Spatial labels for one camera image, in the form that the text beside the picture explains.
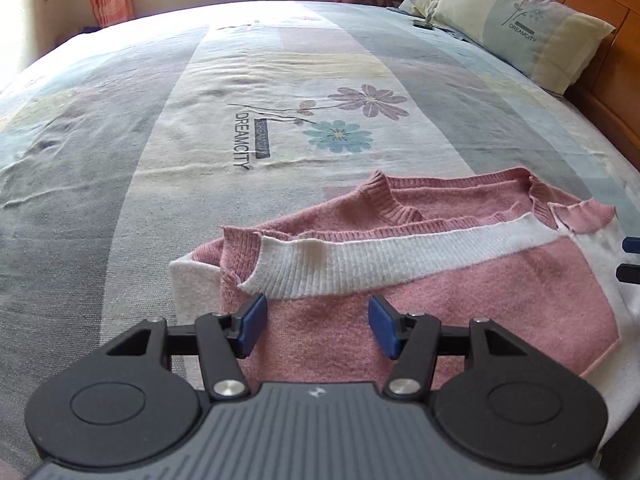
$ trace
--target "flower print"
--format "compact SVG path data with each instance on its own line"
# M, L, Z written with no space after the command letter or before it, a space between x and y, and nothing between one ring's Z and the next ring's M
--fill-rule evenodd
M400 117L407 117L409 112L393 106L404 103L406 97L394 95L391 90L377 90L372 85L362 85L362 92L353 88L338 88L337 94L329 95L329 99L341 101L337 108L341 110L358 110L362 108L365 117L376 117L379 113L389 119L397 121Z
M371 132L360 129L358 124L346 124L344 121L329 123L322 121L313 126L313 130L305 130L305 135L313 137L309 144L315 145L321 150L329 149L334 153L347 150L351 153L360 153L363 149L371 147L373 139Z
M296 110L297 114L300 115L313 115L314 113L309 110L309 108L313 108L316 106L316 102L313 99L308 99L306 101L301 101L298 105L298 110Z
M542 18L544 18L544 15L545 15L545 11L540 8L527 11L527 17L531 18L535 22L537 20L541 20Z

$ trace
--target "pink knit sweater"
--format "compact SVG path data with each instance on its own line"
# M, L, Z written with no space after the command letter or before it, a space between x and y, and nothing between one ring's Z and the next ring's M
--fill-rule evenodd
M596 276L592 261L602 269L611 256L599 249L620 243L614 217L524 168L452 180L377 172L324 204L225 228L191 259L220 268L220 310L256 292L269 298L266 333L242 362L254 384L381 383L392 364L367 324L374 293L444 324L489 316L583 374L619 339L601 286L611 290L617 263ZM461 360L440 359L434 386L460 370Z

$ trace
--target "bedspread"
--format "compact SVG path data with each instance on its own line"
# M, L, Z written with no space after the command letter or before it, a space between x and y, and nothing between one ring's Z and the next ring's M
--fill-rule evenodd
M0 94L0 478L38 462L22 413L43 378L143 317L202 314L174 306L168 263L221 225L322 202L376 169L514 166L615 205L640 235L640 176L594 126L410 17L247 2L73 38ZM607 377L640 382L625 352ZM620 422L637 402L620 393Z

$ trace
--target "round metal cap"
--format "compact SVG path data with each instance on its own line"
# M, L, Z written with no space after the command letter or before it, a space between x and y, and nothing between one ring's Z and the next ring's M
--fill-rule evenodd
M218 381L213 385L213 391L222 397L235 397L243 393L245 390L244 384L240 381L233 379L225 379L224 381Z
M420 383L413 379L394 379L389 389L396 395L411 395L420 390Z

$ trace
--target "blue clip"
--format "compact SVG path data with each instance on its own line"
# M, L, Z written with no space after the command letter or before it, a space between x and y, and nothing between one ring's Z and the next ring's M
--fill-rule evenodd
M625 253L640 254L640 238L628 236L622 240L622 250Z
M398 335L398 312L382 296L369 300L369 326L378 345L389 359L396 360L402 352Z
M238 329L238 355L244 359L251 354L258 342L260 334L267 326L267 298L264 294L254 296L247 301L235 314L239 321Z

